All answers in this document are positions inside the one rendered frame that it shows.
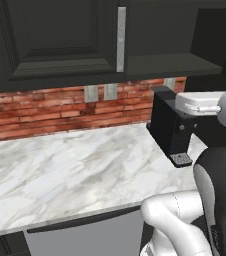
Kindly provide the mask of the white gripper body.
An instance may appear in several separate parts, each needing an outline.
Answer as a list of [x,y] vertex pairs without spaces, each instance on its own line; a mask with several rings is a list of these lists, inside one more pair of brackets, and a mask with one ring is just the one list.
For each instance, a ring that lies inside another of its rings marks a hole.
[[218,102],[223,94],[223,91],[177,93],[175,108],[192,116],[216,115],[221,110]]

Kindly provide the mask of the black coffee machine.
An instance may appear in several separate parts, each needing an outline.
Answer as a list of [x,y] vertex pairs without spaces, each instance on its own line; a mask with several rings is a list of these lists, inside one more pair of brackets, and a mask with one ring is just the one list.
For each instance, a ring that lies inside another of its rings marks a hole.
[[151,121],[146,128],[176,168],[190,166],[188,147],[196,127],[195,118],[175,108],[176,93],[168,87],[156,86],[152,91]]

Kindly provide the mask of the dark open upper cabinet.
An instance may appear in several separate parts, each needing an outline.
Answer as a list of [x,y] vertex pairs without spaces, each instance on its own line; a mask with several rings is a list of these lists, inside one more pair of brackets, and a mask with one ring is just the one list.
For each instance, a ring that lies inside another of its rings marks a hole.
[[219,74],[226,58],[226,0],[131,0],[127,76]]

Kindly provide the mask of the dark lower cabinet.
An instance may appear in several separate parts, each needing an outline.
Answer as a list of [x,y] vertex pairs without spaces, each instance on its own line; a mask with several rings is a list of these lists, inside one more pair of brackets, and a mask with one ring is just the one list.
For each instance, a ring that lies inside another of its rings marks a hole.
[[1,235],[0,256],[31,256],[24,233]]

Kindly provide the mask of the dark upper cabinet door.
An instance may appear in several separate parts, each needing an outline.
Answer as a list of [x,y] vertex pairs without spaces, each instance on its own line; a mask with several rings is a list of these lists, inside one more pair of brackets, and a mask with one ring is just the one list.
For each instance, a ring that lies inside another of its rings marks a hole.
[[0,92],[120,82],[120,0],[0,0]]

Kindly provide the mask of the grey wall outlet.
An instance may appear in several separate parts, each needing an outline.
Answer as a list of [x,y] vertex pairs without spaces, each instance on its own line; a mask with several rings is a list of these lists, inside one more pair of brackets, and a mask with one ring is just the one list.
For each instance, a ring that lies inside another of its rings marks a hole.
[[165,78],[163,85],[168,87],[171,90],[174,90],[174,88],[175,88],[175,78]]
[[117,99],[117,84],[116,83],[104,85],[104,99],[106,101]]
[[89,85],[84,87],[85,102],[97,102],[99,100],[99,91],[97,85]]

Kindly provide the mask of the grey dishwasher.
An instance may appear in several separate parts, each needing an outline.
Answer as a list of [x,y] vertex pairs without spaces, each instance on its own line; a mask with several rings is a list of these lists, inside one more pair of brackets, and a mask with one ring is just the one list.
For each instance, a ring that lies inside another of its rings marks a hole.
[[24,232],[31,256],[138,256],[143,228],[140,209],[63,230]]

